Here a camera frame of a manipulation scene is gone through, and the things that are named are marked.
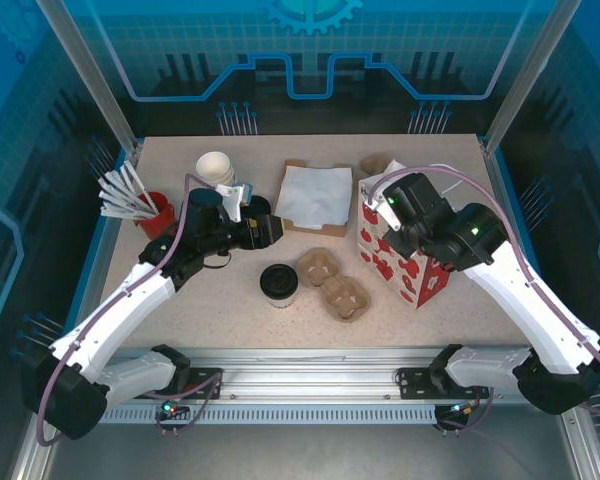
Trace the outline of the black lidded coffee cup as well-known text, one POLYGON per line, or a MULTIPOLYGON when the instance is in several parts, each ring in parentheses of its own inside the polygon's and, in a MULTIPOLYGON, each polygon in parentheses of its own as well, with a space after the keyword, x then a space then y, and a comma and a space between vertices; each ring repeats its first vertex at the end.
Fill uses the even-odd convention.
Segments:
POLYGON ((272 300, 293 296, 299 285, 296 271, 286 264, 273 264, 264 269, 259 279, 262 293, 272 300))

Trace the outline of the red and white paper bag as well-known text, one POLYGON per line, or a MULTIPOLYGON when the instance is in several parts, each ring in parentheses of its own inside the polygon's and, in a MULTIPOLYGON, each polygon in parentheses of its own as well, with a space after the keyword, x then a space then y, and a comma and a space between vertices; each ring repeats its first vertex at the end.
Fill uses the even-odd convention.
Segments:
POLYGON ((393 251, 383 239, 389 226, 365 204, 373 184, 386 172, 402 167, 393 160, 383 173, 368 178, 359 170, 356 241, 360 257, 374 274, 412 309, 418 309, 446 288, 450 273, 421 252, 403 258, 393 251))

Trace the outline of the red plastic cup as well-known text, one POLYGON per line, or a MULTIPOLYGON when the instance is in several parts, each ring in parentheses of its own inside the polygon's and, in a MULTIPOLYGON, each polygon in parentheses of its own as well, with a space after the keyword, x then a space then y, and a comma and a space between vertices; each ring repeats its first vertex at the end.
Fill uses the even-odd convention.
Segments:
POLYGON ((134 225, 140 227, 151 241, 162 234, 174 235, 176 225, 174 205, 160 192, 150 191, 149 196, 155 203, 158 214, 151 219, 134 220, 134 225))

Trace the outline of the stack of white paper cups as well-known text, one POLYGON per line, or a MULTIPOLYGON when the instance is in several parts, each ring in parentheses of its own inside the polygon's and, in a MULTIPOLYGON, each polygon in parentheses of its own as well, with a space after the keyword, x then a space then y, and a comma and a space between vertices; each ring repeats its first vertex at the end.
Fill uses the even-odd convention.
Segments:
POLYGON ((220 151, 203 154, 197 160, 195 168, 198 178, 211 188, 218 185, 231 186, 236 181, 230 158, 220 151))

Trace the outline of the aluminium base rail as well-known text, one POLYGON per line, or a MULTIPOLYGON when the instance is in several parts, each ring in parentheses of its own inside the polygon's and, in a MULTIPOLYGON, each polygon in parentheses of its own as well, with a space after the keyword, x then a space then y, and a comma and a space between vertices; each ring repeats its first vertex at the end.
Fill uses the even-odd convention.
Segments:
POLYGON ((401 401, 402 367, 426 367, 434 347, 185 348, 194 367, 223 370, 225 404, 378 404, 401 401))

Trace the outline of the aluminium frame post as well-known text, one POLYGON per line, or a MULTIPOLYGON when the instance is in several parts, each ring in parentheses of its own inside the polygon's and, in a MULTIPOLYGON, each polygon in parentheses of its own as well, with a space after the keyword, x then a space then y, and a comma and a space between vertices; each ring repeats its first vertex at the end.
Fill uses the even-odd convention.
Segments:
POLYGON ((127 154, 134 154, 136 136, 63 0, 35 1, 116 140, 127 154))
POLYGON ((502 105, 487 131, 483 150, 494 156, 536 81, 564 35, 582 0, 556 0, 502 105))

